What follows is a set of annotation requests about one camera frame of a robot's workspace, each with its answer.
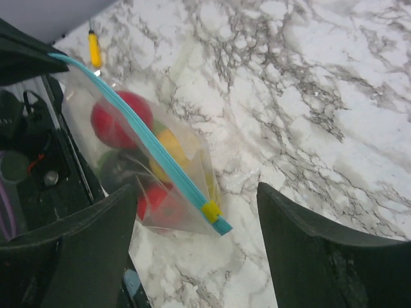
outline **plastic bag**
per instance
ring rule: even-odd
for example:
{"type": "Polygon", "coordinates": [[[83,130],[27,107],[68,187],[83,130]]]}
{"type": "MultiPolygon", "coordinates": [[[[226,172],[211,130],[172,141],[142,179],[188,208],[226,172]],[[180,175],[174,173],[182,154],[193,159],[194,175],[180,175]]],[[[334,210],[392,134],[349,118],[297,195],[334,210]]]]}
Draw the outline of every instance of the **plastic bag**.
{"type": "Polygon", "coordinates": [[[117,96],[106,84],[102,86],[84,67],[69,67],[70,72],[58,78],[65,86],[62,113],[106,192],[133,185],[138,196],[136,220],[154,231],[227,233],[231,226],[222,217],[221,192],[206,140],[158,105],[115,85],[121,103],[132,109],[127,114],[114,106],[117,96]]]}

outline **gray marble vein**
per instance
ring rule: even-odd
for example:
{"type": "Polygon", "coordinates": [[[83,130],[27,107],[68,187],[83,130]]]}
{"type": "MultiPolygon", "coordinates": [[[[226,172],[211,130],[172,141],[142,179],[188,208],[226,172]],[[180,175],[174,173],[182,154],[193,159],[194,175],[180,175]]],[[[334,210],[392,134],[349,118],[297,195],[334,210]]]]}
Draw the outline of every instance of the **gray marble vein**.
{"type": "MultiPolygon", "coordinates": [[[[128,0],[97,16],[102,75],[209,141],[234,230],[136,225],[154,307],[277,307],[256,187],[343,225],[411,237],[411,4],[128,0]]],[[[57,47],[89,65],[87,26],[57,47]]]]}

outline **marble surface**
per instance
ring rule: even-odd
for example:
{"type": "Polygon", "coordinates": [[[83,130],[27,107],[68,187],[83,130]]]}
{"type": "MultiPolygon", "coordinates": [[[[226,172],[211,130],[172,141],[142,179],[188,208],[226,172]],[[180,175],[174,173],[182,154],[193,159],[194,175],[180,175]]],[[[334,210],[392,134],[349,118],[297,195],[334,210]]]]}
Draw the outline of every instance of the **marble surface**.
{"type": "MultiPolygon", "coordinates": [[[[234,227],[212,239],[136,225],[153,307],[277,307],[259,181],[341,224],[411,237],[409,0],[127,0],[95,25],[103,77],[207,138],[234,227]]],[[[87,30],[57,47],[89,65],[87,30]]]]}

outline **transparent plastic bag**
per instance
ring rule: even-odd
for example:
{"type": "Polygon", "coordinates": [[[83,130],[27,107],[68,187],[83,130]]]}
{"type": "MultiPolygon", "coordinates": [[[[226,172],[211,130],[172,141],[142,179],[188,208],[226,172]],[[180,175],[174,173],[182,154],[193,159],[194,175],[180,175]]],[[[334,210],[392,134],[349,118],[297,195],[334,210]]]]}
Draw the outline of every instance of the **transparent plastic bag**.
{"type": "MultiPolygon", "coordinates": [[[[136,220],[154,231],[225,233],[218,231],[206,211],[193,206],[181,193],[141,142],[130,120],[109,103],[90,77],[77,67],[69,68],[69,73],[58,77],[65,88],[62,113],[76,145],[104,190],[110,194],[131,184],[138,199],[136,220]]],[[[111,84],[111,87],[209,201],[204,208],[216,205],[219,212],[221,192],[206,140],[168,116],[160,106],[119,85],[111,84]]]]}

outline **cable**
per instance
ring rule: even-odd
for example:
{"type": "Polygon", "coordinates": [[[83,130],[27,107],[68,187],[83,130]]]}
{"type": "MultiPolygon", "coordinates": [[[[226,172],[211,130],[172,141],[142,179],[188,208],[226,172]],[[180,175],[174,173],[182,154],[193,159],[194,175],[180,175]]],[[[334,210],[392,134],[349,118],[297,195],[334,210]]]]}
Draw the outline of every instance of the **cable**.
{"type": "MultiPolygon", "coordinates": [[[[4,155],[4,153],[5,153],[4,151],[0,151],[0,158],[4,155]]],[[[6,211],[7,211],[7,214],[8,214],[8,219],[9,219],[9,222],[10,222],[10,227],[12,229],[12,234],[10,235],[8,233],[1,213],[0,213],[0,229],[3,232],[4,237],[6,238],[6,240],[9,241],[17,235],[17,231],[16,231],[17,228],[16,228],[16,224],[15,224],[13,208],[10,204],[10,200],[8,199],[6,189],[4,188],[4,184],[1,180],[0,180],[0,195],[1,195],[1,199],[3,200],[3,203],[4,203],[4,207],[6,208],[6,211]]]]}

